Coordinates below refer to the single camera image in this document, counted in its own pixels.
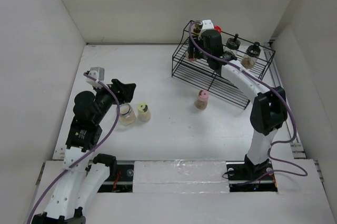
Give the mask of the yellow oil bottle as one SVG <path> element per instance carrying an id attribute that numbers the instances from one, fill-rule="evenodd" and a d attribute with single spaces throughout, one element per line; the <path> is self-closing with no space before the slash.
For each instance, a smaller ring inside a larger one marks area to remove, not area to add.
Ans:
<path id="1" fill-rule="evenodd" d="M 193 37 L 199 37 L 199 34 L 201 32 L 201 27 L 202 27 L 202 23 L 201 22 L 196 22 L 194 24 L 193 30 L 192 30 L 192 36 Z"/>

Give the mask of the clear glass jar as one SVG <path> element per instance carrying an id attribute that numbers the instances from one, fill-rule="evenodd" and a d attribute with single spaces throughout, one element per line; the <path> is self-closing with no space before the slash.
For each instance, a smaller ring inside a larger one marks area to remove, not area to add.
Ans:
<path id="1" fill-rule="evenodd" d="M 131 125 L 136 121 L 134 110 L 129 103 L 120 104 L 120 112 L 116 108 L 116 115 L 119 123 L 123 126 Z"/>

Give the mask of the red lid sauce jar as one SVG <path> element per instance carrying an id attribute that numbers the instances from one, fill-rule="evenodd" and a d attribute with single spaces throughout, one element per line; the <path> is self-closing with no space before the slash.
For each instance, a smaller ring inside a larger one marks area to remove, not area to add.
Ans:
<path id="1" fill-rule="evenodd" d="M 214 25 L 214 29 L 215 29 L 216 31 L 218 31 L 219 33 L 222 32 L 222 29 L 221 29 L 219 26 L 217 26 L 217 25 Z"/>

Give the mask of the yellow lid spice shaker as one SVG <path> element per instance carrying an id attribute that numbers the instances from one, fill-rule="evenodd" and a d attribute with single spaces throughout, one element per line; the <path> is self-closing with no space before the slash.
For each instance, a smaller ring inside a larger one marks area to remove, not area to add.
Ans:
<path id="1" fill-rule="evenodd" d="M 151 119 L 151 112 L 146 102 L 141 102 L 137 106 L 138 119 L 142 122 L 148 122 Z"/>

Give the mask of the black lid spice shaker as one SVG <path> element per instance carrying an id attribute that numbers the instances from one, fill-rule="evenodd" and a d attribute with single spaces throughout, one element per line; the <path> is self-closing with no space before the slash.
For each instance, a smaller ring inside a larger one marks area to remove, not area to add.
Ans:
<path id="1" fill-rule="evenodd" d="M 225 45 L 225 53 L 231 56 L 236 56 L 237 51 L 240 48 L 240 44 L 241 42 L 239 40 L 238 34 L 235 34 L 233 37 L 228 38 Z"/>

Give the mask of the pink lid spice shaker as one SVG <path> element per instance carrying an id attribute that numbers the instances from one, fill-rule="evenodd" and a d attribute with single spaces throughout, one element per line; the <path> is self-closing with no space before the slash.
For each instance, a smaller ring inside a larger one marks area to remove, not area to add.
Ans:
<path id="1" fill-rule="evenodd" d="M 209 92 L 205 89 L 199 91 L 197 99 L 194 102 L 196 108 L 204 110 L 208 105 Z"/>

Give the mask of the black flip lid shaker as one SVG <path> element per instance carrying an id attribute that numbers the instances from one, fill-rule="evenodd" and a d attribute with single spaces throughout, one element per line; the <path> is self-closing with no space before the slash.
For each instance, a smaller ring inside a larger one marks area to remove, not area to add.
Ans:
<path id="1" fill-rule="evenodd" d="M 260 49 L 260 43 L 259 42 L 255 42 L 254 44 L 250 45 L 242 60 L 241 60 L 241 64 L 244 68 L 246 69 L 252 69 L 254 67 L 254 65 L 257 62 L 257 59 L 259 57 L 261 53 L 261 49 Z"/>

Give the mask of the white lid sauce jar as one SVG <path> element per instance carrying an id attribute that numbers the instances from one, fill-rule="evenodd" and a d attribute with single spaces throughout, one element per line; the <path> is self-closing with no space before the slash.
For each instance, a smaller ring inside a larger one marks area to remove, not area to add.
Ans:
<path id="1" fill-rule="evenodd" d="M 189 52 L 189 51 L 187 51 L 185 53 L 186 59 L 189 60 L 189 61 L 191 61 L 191 62 L 197 61 L 197 56 L 198 56 L 198 54 L 195 53 L 195 52 Z"/>

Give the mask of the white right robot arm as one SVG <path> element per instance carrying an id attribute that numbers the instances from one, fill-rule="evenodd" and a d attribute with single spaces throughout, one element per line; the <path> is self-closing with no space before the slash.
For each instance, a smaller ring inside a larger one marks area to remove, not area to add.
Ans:
<path id="1" fill-rule="evenodd" d="M 270 174 L 267 167 L 272 141 L 288 118 L 284 89 L 273 88 L 247 71 L 232 52 L 224 50 L 222 36 L 216 29 L 189 32 L 189 42 L 206 57 L 211 69 L 232 82 L 252 103 L 250 123 L 254 132 L 250 148 L 243 165 L 227 174 L 230 178 L 238 175 L 241 185 L 261 180 Z"/>

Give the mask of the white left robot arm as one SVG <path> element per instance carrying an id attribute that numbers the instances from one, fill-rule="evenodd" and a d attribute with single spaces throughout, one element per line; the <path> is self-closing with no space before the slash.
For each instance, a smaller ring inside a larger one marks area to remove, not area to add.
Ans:
<path id="1" fill-rule="evenodd" d="M 100 123 L 112 105 L 120 113 L 130 103 L 135 83 L 112 79 L 106 85 L 87 77 L 93 91 L 82 91 L 74 98 L 70 130 L 66 140 L 62 172 L 47 186 L 29 214 L 27 223 L 86 223 L 85 212 L 105 180 L 117 176 L 116 157 L 93 156 L 113 132 L 114 122 L 104 138 Z"/>

